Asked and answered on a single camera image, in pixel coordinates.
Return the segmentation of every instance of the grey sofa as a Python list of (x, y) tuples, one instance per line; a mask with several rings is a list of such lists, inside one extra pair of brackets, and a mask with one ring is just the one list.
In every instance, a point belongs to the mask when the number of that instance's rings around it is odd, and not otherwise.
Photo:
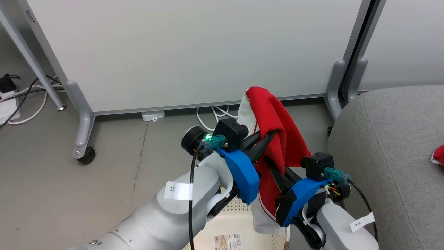
[[(381, 250), (444, 249), (444, 166), (430, 162), (443, 144), (444, 86), (367, 92), (336, 120), (329, 152), (369, 200)], [(368, 214), (353, 189), (345, 207)]]

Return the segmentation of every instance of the red fabric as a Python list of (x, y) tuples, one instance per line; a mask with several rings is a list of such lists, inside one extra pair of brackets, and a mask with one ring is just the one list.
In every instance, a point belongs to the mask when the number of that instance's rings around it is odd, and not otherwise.
[(444, 145), (440, 146), (437, 150), (435, 150), (435, 152), (433, 153), (433, 159), (437, 159), (441, 163), (444, 163)]
[[(273, 159), (282, 173), (285, 171), (285, 166), (300, 167), (301, 159), (311, 154), (284, 105), (267, 89), (261, 87), (251, 87), (246, 95), (259, 125), (261, 138), (271, 130), (278, 130), (264, 155)], [(274, 201), (280, 194), (279, 189), (263, 157), (258, 160), (255, 168), (261, 174), (259, 183), (261, 201), (274, 215), (276, 214)]]

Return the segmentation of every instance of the caster wheel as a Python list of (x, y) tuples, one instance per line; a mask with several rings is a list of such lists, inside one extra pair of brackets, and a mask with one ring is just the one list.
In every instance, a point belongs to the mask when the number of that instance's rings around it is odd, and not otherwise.
[(85, 150), (85, 155), (82, 158), (77, 159), (78, 162), (82, 164), (90, 164), (95, 157), (95, 150), (93, 147), (87, 147)]
[(333, 128), (333, 126), (331, 126), (331, 127), (329, 127), (327, 130), (327, 134), (329, 134), (329, 136), (330, 136), (330, 134), (331, 134), (331, 132), (332, 132), (332, 128)]

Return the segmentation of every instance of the perforated basket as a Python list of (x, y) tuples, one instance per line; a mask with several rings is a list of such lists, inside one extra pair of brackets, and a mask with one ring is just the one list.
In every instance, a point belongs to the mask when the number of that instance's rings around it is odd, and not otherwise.
[[(205, 228), (194, 237), (196, 250), (215, 248), (215, 236), (240, 235), (242, 250), (283, 250), (285, 232), (281, 235), (258, 234), (253, 230), (251, 207), (234, 198), (219, 215), (206, 223)], [(183, 250), (190, 250), (188, 244)]]

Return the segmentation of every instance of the whiteboard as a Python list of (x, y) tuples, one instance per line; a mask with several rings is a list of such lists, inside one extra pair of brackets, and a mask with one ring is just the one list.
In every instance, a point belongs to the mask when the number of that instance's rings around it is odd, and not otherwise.
[(356, 0), (28, 0), (93, 112), (323, 94)]
[(387, 0), (359, 90), (444, 84), (444, 1)]

